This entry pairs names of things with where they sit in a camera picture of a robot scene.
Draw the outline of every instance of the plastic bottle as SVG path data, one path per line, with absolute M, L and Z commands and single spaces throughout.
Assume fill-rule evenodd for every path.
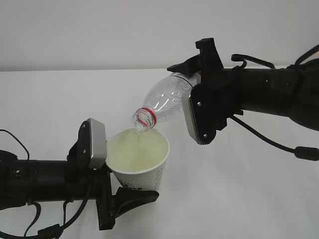
M 133 114 L 134 127 L 139 132 L 145 132 L 158 122 L 173 119 L 182 111 L 183 93 L 199 81 L 200 75 L 197 73 L 191 77 L 173 73 L 157 82 L 146 95 L 143 106 Z

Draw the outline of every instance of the bottle mouth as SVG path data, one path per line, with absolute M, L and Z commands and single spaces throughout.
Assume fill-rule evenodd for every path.
M 151 109 L 142 107 L 132 116 L 132 123 L 139 132 L 145 132 L 156 125 L 157 118 Z

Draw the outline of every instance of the robotic arm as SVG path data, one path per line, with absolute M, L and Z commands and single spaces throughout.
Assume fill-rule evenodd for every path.
M 234 115 L 243 110 L 289 117 L 296 123 L 319 130 L 319 59 L 301 63 L 319 51 L 319 45 L 301 56 L 287 69 L 251 56 L 234 54 L 232 60 L 242 62 L 232 69 L 223 68 L 214 39 L 196 42 L 200 54 L 167 70 L 192 75 L 201 72 L 201 83 L 183 95 L 183 111 L 190 136 L 198 144 L 209 144 L 217 130 L 227 126 L 231 118 L 262 140 L 296 157 L 317 161 L 317 148 L 285 147 L 256 132 Z M 269 69 L 245 69 L 247 61 Z
M 116 195 L 112 195 L 111 170 L 105 164 L 106 157 L 105 127 L 94 119 L 81 124 L 78 140 L 70 149 L 66 161 L 18 160 L 16 155 L 0 150 L 0 210 L 32 204 L 37 208 L 37 218 L 41 208 L 37 202 L 83 200 L 77 213 L 61 226 L 53 225 L 31 237 L 0 232 L 0 238 L 59 238 L 79 217 L 89 199 L 96 200 L 99 230 L 110 230 L 115 218 L 133 208 L 156 201 L 159 194 L 155 191 L 134 191 L 120 187 Z

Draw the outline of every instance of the table surface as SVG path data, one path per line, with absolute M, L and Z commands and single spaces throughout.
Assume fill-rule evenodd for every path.
M 65 160 L 82 121 L 106 125 L 107 137 L 131 127 L 131 115 L 150 87 L 168 73 L 157 70 L 0 72 L 0 128 L 13 132 L 34 160 Z M 286 146 L 318 147 L 319 133 L 287 118 L 246 112 L 243 121 Z M 158 125 L 171 151 L 157 202 L 136 208 L 98 231 L 94 201 L 63 239 L 317 239 L 319 165 L 296 159 L 259 140 L 231 120 L 210 145 L 188 136 L 183 115 Z M 1 149 L 25 158 L 9 136 Z M 112 178 L 115 191 L 119 186 Z M 68 205 L 67 218 L 80 202 Z M 33 206 L 0 212 L 0 231 L 23 235 Z M 29 235 L 62 223 L 62 203 L 42 203 Z

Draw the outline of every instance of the paper cup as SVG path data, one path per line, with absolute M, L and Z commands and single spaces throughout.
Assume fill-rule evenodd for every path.
M 124 188 L 159 190 L 169 153 L 162 133 L 150 129 L 137 140 L 136 130 L 130 128 L 111 138 L 107 150 L 106 164 Z

